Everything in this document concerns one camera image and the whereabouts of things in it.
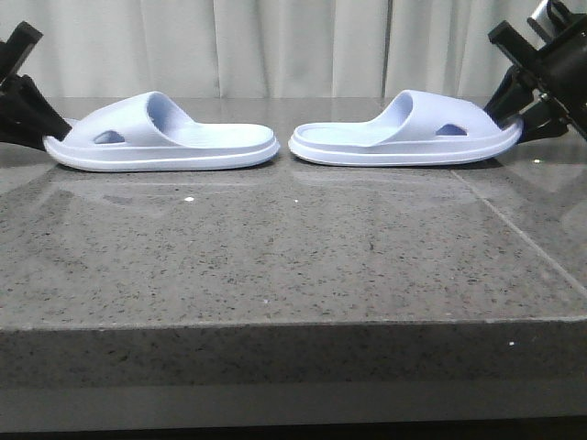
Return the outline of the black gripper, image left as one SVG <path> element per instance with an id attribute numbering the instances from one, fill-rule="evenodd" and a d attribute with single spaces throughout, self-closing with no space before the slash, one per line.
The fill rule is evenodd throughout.
<path id="1" fill-rule="evenodd" d="M 0 138 L 32 149 L 45 148 L 44 136 L 64 140 L 70 132 L 70 124 L 53 109 L 34 81 L 17 74 L 42 37 L 42 32 L 22 21 L 7 41 L 1 41 Z"/>

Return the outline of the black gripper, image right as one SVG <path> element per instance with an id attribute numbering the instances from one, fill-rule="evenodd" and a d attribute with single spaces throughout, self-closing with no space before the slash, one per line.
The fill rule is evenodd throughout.
<path id="1" fill-rule="evenodd" d="M 586 136 L 586 15 L 561 1 L 543 1 L 527 19 L 545 45 L 535 49 L 508 22 L 490 42 L 513 63 L 484 107 L 497 125 L 520 116 L 518 144 L 558 138 L 568 126 Z"/>

